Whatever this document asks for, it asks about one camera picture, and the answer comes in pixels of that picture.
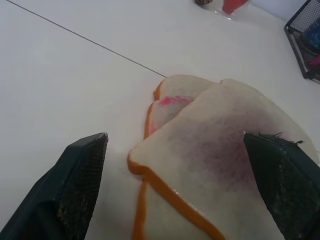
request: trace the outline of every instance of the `black mesh container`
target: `black mesh container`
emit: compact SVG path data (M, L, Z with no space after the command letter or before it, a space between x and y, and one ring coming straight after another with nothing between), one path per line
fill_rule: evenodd
M320 83L320 0L307 0L284 31L303 77Z
M69 145L32 187L0 240L83 240L96 205L108 136Z

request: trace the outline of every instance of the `wire mesh basket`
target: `wire mesh basket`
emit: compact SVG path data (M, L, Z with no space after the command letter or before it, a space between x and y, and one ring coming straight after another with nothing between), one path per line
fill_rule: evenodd
M320 83L320 0L307 0L284 31L303 77Z

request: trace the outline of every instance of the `black line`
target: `black line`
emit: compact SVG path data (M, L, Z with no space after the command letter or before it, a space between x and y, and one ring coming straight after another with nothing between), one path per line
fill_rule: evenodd
M89 41L89 42L91 42L91 43L93 43L93 44L95 44L95 45L98 45L99 47L101 47L101 48L103 48L103 49L105 49L105 50L108 50L108 51L110 51L110 52L112 52L112 53L114 53L114 54L117 54L118 56L120 56L120 57L122 57L122 58L124 58L124 59L127 59L127 60L129 60L130 62L133 62L133 63L135 63L135 64L138 64L139 66L141 66L141 67L143 67L143 68L145 68L145 69L148 69L149 71L154 72L155 74L158 74L158 75L166 78L165 75L162 75L161 73L156 72L155 70L152 70L151 68L148 68L148 67L146 67L146 66L144 66L144 65L142 65L142 64L140 64L140 63L138 63L138 62L136 62L136 61L134 61L134 60L126 57L126 56L123 56L123 55L121 55L120 53L117 53L117 52L111 50L110 48L107 48L107 47L105 47L105 46L103 46L103 45L101 45L101 44L99 44L99 43L97 43L97 42L95 42L95 41L92 41L92 40L90 40L89 38L86 38L85 36L82 36L82 35L74 32L74 31L71 31L70 29L68 29L68 28L66 28L66 27L64 27L64 26L61 26L61 25L59 25L59 24L57 24L57 23L55 23L55 22L53 22L53 21L51 21L51 20L49 20L49 19L41 16L41 15L39 15L39 14L33 12L33 11L30 11L30 10L26 9L25 7L23 7L23 6L20 6L20 5L12 2L12 1L10 1L10 0L6 0L6 1L9 2L9 3L11 3L11 4L13 4L13 5L16 5L17 7L21 8L21 9L23 9L23 10L26 10L27 12L29 12L29 13L31 13L31 14L36 15L37 17L40 17L40 18L48 21L49 23L52 23L52 24L54 24L54 25L56 25L56 26L58 26L58 27L60 27L60 28L62 28L62 29L64 29L64 30L67 30L68 32L70 32L70 33L72 33L72 34L74 34L74 35L77 35L77 36L80 37L80 38L83 38L83 39L85 39L85 40L87 40L87 41Z

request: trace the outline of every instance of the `white surface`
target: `white surface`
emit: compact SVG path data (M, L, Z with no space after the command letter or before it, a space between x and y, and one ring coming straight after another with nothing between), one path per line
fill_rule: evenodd
M234 78L264 93L320 150L320 84L304 80L283 27L253 6L229 21L191 0L14 0L165 76Z
M140 183L127 154L163 77L6 1L0 32L0 230L67 145L108 132L87 239L129 239Z
M306 0L252 0L252 4L288 21Z

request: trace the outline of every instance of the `bread slice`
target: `bread slice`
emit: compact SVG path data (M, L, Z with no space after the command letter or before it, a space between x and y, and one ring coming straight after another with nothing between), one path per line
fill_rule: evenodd
M154 93L156 101L148 109L144 137L147 138L173 119L199 93L213 84L190 75L174 75L163 80ZM178 221L171 224L170 219ZM165 236L179 236L186 240L210 239L144 181L137 203L133 239L153 240L163 239Z
M318 161L288 115L254 88L225 80L132 149L128 166L213 239L223 239L221 231L228 240L283 240L257 189L244 131L303 140L301 149Z

